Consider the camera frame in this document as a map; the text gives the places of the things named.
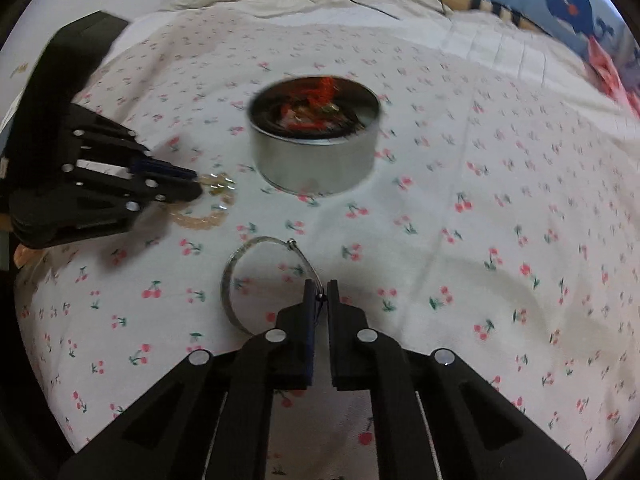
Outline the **person's left hand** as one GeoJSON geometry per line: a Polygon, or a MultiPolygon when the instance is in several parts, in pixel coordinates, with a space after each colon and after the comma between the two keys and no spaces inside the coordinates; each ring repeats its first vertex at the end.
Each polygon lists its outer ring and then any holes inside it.
{"type": "Polygon", "coordinates": [[[17,269],[23,269],[25,266],[38,263],[45,255],[47,255],[45,249],[32,249],[19,244],[15,249],[13,261],[17,269]]]}

